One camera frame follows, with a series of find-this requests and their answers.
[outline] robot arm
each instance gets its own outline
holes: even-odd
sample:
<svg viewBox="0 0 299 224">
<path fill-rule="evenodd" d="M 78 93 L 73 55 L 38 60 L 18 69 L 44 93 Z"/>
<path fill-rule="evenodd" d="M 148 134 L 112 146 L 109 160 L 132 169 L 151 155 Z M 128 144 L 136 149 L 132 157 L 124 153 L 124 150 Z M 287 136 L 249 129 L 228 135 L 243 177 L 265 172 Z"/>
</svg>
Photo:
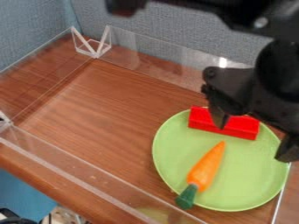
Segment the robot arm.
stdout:
<svg viewBox="0 0 299 224">
<path fill-rule="evenodd" d="M 275 158 L 299 160 L 299 1 L 161 1 L 215 13 L 233 30 L 275 38 L 252 69 L 207 67 L 201 92 L 213 123 L 224 128 L 229 116 L 248 114 L 279 128 L 284 140 Z M 132 16 L 146 0 L 106 0 L 110 13 Z"/>
</svg>

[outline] blue wall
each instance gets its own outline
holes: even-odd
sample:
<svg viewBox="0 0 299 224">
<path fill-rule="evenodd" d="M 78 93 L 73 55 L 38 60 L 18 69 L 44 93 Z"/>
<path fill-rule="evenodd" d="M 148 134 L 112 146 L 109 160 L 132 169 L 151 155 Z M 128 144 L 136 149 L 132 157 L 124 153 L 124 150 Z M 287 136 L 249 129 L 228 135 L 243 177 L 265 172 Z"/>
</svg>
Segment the blue wall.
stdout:
<svg viewBox="0 0 299 224">
<path fill-rule="evenodd" d="M 105 25 L 253 64 L 268 39 L 231 31 L 216 16 L 163 3 L 149 3 L 129 19 L 106 14 L 104 0 L 70 0 L 82 33 L 98 39 Z"/>
<path fill-rule="evenodd" d="M 0 21 L 0 71 L 77 23 L 69 0 L 2 0 Z"/>
</svg>

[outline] green plate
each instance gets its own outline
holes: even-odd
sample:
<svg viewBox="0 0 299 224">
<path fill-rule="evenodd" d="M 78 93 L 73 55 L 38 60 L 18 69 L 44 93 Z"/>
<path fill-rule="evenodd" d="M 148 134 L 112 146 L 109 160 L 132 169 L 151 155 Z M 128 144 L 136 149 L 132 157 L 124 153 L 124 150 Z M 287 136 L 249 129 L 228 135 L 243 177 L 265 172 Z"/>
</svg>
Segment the green plate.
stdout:
<svg viewBox="0 0 299 224">
<path fill-rule="evenodd" d="M 288 164 L 273 159 L 279 139 L 260 124 L 255 141 L 189 129 L 189 110 L 172 116 L 153 138 L 153 163 L 165 184 L 180 193 L 185 176 L 204 153 L 221 140 L 225 154 L 209 189 L 196 194 L 195 205 L 219 211 L 243 211 L 267 203 L 279 193 Z"/>
</svg>

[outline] red toy block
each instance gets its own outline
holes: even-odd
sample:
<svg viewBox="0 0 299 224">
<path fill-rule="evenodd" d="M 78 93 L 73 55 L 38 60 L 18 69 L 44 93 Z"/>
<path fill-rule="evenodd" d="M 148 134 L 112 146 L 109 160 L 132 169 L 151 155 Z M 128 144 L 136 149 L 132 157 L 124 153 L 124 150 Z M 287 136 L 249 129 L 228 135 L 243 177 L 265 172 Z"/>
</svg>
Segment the red toy block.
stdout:
<svg viewBox="0 0 299 224">
<path fill-rule="evenodd" d="M 232 116 L 224 129 L 219 129 L 211 120 L 208 109 L 192 106 L 188 126 L 197 130 L 207 130 L 221 135 L 255 140 L 259 131 L 259 120 L 247 115 Z"/>
</svg>

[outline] orange carrot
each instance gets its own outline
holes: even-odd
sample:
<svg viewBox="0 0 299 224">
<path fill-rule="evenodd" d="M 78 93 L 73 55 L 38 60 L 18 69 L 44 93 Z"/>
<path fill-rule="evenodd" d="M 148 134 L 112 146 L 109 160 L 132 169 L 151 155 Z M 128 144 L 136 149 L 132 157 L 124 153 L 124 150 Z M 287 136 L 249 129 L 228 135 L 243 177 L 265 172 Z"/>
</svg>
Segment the orange carrot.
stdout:
<svg viewBox="0 0 299 224">
<path fill-rule="evenodd" d="M 212 180 L 220 168 L 225 143 L 219 142 L 203 156 L 197 164 L 191 168 L 187 176 L 188 187 L 175 199 L 177 206 L 183 209 L 192 207 L 195 193 L 204 192 L 211 186 Z"/>
</svg>

